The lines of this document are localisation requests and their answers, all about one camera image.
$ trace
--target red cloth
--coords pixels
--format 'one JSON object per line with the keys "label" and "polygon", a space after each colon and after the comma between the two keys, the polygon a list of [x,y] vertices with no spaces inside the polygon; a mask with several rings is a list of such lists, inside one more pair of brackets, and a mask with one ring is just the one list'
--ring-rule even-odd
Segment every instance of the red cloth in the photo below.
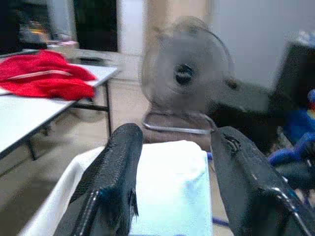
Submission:
{"label": "red cloth", "polygon": [[13,56],[0,64],[0,87],[19,96],[79,100],[94,96],[84,81],[95,80],[87,70],[70,65],[59,53]]}

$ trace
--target floor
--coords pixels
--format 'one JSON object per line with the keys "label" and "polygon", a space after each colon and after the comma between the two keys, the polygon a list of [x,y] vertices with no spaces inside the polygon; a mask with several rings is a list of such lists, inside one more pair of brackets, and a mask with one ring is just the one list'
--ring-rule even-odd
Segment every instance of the floor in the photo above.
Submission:
{"label": "floor", "polygon": [[[113,127],[126,122],[141,125],[149,102],[138,84],[113,81],[110,84]],[[102,101],[98,91],[97,103]],[[21,146],[0,163],[0,236],[14,236],[45,200],[73,157],[103,146],[107,140],[105,114],[73,110],[52,124],[49,136],[32,138],[41,156],[31,161],[28,149]],[[216,175],[210,168],[213,216],[225,219]],[[215,236],[232,236],[224,227],[214,225]]]}

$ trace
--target wall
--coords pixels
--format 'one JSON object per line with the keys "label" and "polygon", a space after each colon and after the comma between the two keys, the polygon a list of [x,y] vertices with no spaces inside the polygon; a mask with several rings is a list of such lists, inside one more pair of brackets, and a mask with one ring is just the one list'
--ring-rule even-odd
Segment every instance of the wall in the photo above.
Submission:
{"label": "wall", "polygon": [[285,44],[315,30],[314,0],[213,0],[213,30],[231,51],[238,79],[271,88]]}

